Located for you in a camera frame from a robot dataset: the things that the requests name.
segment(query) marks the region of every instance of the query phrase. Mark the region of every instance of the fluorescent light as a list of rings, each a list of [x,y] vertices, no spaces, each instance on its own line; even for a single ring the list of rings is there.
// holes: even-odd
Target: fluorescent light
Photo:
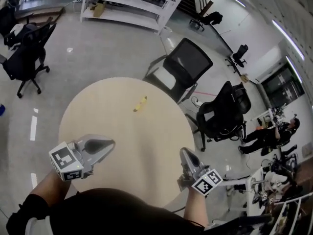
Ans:
[[[302,80],[301,80],[301,78],[300,78],[300,76],[299,76],[299,74],[298,74],[297,70],[296,70],[296,69],[295,69],[295,67],[293,66],[292,62],[290,61],[289,57],[288,57],[288,56],[286,56],[286,58],[287,58],[288,63],[289,63],[289,64],[290,64],[290,66],[292,67],[292,69],[293,69],[294,73],[297,75],[297,77],[298,77],[298,79],[299,79],[300,83],[302,83]]]
[[[240,3],[244,8],[246,7],[242,2],[240,2],[239,0],[235,0],[237,3]]]
[[[289,41],[289,43],[291,43],[291,45],[295,48],[295,50],[298,52],[298,54],[300,55],[300,57],[302,58],[302,60],[304,60],[304,55],[301,52],[301,50],[298,48],[298,46],[294,43],[294,41],[290,38],[290,36],[287,35],[287,33],[283,30],[283,28],[281,26],[279,26],[279,24],[277,22],[275,22],[275,20],[272,21],[273,24],[276,26],[277,29],[279,29],[279,31],[285,36],[285,38],[287,38],[287,40]]]

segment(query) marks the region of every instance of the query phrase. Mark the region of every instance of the gray tile floor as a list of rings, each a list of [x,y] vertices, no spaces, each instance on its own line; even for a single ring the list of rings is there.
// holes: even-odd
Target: gray tile floor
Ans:
[[[18,99],[16,92],[20,82],[11,81],[4,70],[0,69],[0,103],[6,106],[4,116],[0,117],[2,211],[9,216],[18,209],[18,203],[32,190],[31,173],[36,173],[40,181],[51,170],[47,152],[58,143],[59,125],[65,109],[83,88],[109,77],[143,78],[149,63],[173,49],[182,38],[182,35],[173,33],[162,42],[159,36],[140,27],[104,21],[80,23],[79,14],[64,14],[46,44],[46,64],[50,66],[51,72],[42,72],[36,79],[43,91],[41,95],[37,95],[35,87],[29,84],[23,98]],[[10,55],[2,45],[2,40],[0,43],[0,53]],[[214,63],[199,80],[198,93],[195,93],[199,100],[213,100],[214,96],[200,93],[217,94],[227,80],[233,84],[241,82],[226,66],[223,56],[197,41],[195,43]],[[67,48],[73,48],[73,51],[67,52]],[[245,87],[252,101],[252,109],[245,115],[245,119],[250,120],[263,112],[265,107],[255,86],[247,83]],[[191,114],[196,112],[189,101],[184,102],[181,108]],[[30,141],[33,116],[38,118],[37,131],[36,139]],[[255,123],[248,122],[248,129],[254,128]],[[199,135],[195,135],[195,143],[197,147],[201,145]],[[221,175],[236,178],[250,174],[261,163],[259,154],[252,154],[248,162],[251,170],[248,169],[248,158],[239,154],[238,145],[238,141],[230,140],[211,142],[207,144],[206,152],[196,152]],[[210,221],[225,216],[231,198],[227,198],[223,187],[210,194],[206,200]],[[243,204],[241,194],[237,193],[233,198],[237,205]],[[167,208],[179,209],[185,201],[186,192],[183,192]],[[5,223],[6,218],[0,213],[0,234],[4,233],[2,224]]]

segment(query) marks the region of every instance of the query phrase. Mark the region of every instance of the person's arm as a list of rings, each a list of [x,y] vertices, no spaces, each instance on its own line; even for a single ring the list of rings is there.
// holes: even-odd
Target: person's arm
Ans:
[[[277,140],[280,139],[280,134],[278,132],[278,126],[275,127],[275,137],[276,137]]]
[[[70,181],[64,182],[56,173],[55,170],[49,172],[48,175],[31,191],[30,194],[35,194],[42,197],[48,204],[52,206],[64,200]]]
[[[189,194],[186,203],[184,219],[197,222],[202,226],[208,226],[205,197],[195,189],[189,187]]]

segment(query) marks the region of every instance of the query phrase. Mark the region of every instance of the black office chair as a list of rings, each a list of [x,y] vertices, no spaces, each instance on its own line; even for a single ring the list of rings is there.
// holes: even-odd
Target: black office chair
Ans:
[[[22,40],[22,45],[6,59],[0,55],[0,64],[11,78],[22,81],[17,92],[18,98],[22,98],[21,90],[29,80],[37,87],[37,93],[41,94],[41,89],[35,81],[36,75],[40,71],[50,72],[49,66],[44,65],[45,61],[45,44],[54,31],[56,24],[50,27],[50,22],[37,28],[34,31],[26,33]],[[36,69],[35,63],[39,59],[40,65]]]
[[[163,67],[149,73],[163,59]],[[161,56],[150,64],[143,80],[166,92],[177,103],[191,87],[180,101],[184,102],[195,91],[198,79],[212,66],[213,63],[205,52],[184,38],[169,55]]]
[[[198,26],[197,29],[202,28],[202,31],[204,31],[203,25],[209,25],[211,22],[212,25],[220,24],[222,19],[223,16],[219,12],[215,11],[205,17],[198,15],[196,19],[191,19],[189,24],[194,23]]]
[[[0,10],[0,19],[0,34],[3,36],[4,45],[9,48],[14,46],[13,50],[20,46],[19,43],[22,41],[25,33],[37,28],[36,23],[29,23],[29,17],[26,17],[26,25],[24,25],[21,32],[17,36],[15,36],[14,32],[10,33],[12,28],[19,22],[15,18],[15,9],[8,6]]]
[[[242,57],[243,57],[243,55],[248,51],[248,46],[247,45],[240,45],[240,47],[239,47],[239,49],[238,49],[238,51],[237,51],[237,53],[235,53],[235,54],[233,54],[233,59],[234,59],[234,62],[235,62],[235,64],[236,65],[239,65],[240,67],[245,67],[244,66],[244,63],[246,63],[246,61],[245,61],[245,59],[242,61],[242,60],[240,60]]]
[[[193,134],[200,132],[205,151],[205,136],[207,142],[219,142],[225,139],[244,139],[246,126],[243,114],[251,108],[251,102],[246,94],[243,84],[232,86],[227,81],[219,94],[212,102],[203,103],[197,112],[196,119],[186,114],[198,128]]]

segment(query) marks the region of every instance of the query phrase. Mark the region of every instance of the table top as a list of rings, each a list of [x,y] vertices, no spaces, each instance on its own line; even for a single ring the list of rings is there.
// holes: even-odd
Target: table top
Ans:
[[[134,108],[147,97],[137,112]],[[66,109],[59,142],[85,134],[112,138],[115,149],[94,166],[94,175],[72,183],[82,192],[116,188],[163,207],[179,193],[179,151],[195,148],[180,107],[159,88],[133,78],[109,78],[83,89]]]

